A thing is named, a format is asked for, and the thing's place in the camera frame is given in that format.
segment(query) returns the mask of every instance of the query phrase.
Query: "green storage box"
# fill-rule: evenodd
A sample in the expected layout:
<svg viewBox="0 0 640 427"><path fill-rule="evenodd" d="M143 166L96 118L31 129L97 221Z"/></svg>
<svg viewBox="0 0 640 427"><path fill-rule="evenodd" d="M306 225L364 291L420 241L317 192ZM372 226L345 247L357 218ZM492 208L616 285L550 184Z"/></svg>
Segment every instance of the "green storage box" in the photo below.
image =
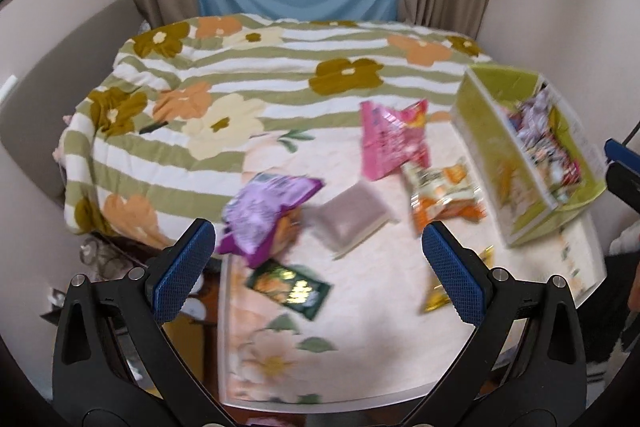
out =
<svg viewBox="0 0 640 427"><path fill-rule="evenodd" d="M580 185L564 203L548 190L500 108L530 98L543 83L549 89L556 137L579 163L582 176ZM574 111L538 73L494 64L468 68L452 118L482 174L508 245L520 245L558 229L606 188L604 154L586 139Z"/></svg>

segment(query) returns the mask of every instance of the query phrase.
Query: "white wall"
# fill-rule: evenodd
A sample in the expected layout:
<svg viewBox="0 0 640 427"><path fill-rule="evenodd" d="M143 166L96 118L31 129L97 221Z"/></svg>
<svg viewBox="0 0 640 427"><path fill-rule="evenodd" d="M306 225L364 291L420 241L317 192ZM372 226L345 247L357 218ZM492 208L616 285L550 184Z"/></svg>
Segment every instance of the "white wall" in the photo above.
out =
<svg viewBox="0 0 640 427"><path fill-rule="evenodd" d="M478 39L497 60L545 73L597 144L640 120L640 0L491 0ZM609 193L592 213L606 248L637 218Z"/></svg>
<svg viewBox="0 0 640 427"><path fill-rule="evenodd" d="M0 83L10 74L23 76L70 31L112 1L3 2ZM66 231L62 211L31 184L1 146L0 191L0 334L36 388L49 395L56 328L39 315L49 310L47 289L66 291L71 277L82 271L80 239Z"/></svg>

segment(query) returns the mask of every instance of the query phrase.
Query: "metal screw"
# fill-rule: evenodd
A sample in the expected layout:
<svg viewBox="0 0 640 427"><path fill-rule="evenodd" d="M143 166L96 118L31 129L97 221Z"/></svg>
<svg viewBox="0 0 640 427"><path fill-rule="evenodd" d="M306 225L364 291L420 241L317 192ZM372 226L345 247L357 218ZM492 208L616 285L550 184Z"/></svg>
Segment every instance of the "metal screw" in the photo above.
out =
<svg viewBox="0 0 640 427"><path fill-rule="evenodd" d="M509 272L507 272L507 270L502 268L496 268L494 271L491 272L491 274L494 276L495 280L500 282L504 282L509 278Z"/></svg>
<svg viewBox="0 0 640 427"><path fill-rule="evenodd" d="M137 281L138 279L142 279L144 277L144 274L145 269L141 268L140 266L136 266L135 268L129 270L129 279L131 279L132 281Z"/></svg>
<svg viewBox="0 0 640 427"><path fill-rule="evenodd" d="M74 275L71 279L71 286L80 286L85 279L86 277L81 273L79 273L78 275Z"/></svg>
<svg viewBox="0 0 640 427"><path fill-rule="evenodd" d="M560 277L559 275L554 275L553 279L551 279L551 282L553 282L554 286L558 288L564 288L566 286L564 277Z"/></svg>

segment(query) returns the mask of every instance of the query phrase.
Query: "table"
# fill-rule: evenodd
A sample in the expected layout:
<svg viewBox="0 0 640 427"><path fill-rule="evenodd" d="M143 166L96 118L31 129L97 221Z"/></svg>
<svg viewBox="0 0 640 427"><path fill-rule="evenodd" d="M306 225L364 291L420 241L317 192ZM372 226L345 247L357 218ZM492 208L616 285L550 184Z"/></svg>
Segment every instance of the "table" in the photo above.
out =
<svg viewBox="0 0 640 427"><path fill-rule="evenodd" d="M295 158L270 171L317 176L326 187L310 204L322 204L360 177L360 130L311 131L316 140ZM434 166L464 157L479 175L450 122L430 123ZM408 195L400 176L374 182L398 214L397 224L378 233L338 261L305 230L281 263L303 267L334 287L318 317L309 322L245 288L244 260L223 266L219 323L220 397L225 405L265 412L334 413L400 403L427 394L473 331L452 305L429 314L420 309L430 266L410 221ZM493 245L494 264L517 279L546 282L564 276L579 306L604 280L600 245L585 212L562 232L519 248L507 248L494 213L479 224L447 220L465 247ZM504 349L516 345L523 321L514 324Z"/></svg>

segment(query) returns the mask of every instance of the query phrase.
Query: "bedspread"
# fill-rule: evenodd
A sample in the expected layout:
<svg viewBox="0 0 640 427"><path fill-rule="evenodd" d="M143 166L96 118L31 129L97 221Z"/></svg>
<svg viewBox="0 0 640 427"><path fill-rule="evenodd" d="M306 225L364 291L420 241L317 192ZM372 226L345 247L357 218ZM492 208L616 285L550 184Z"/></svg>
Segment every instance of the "bedspread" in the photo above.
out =
<svg viewBox="0 0 640 427"><path fill-rule="evenodd" d="M301 147L322 162L318 142L359 127L363 100L426 98L447 120L466 65L488 60L464 36L400 23L238 14L135 36L70 122L66 223L167 247Z"/></svg>

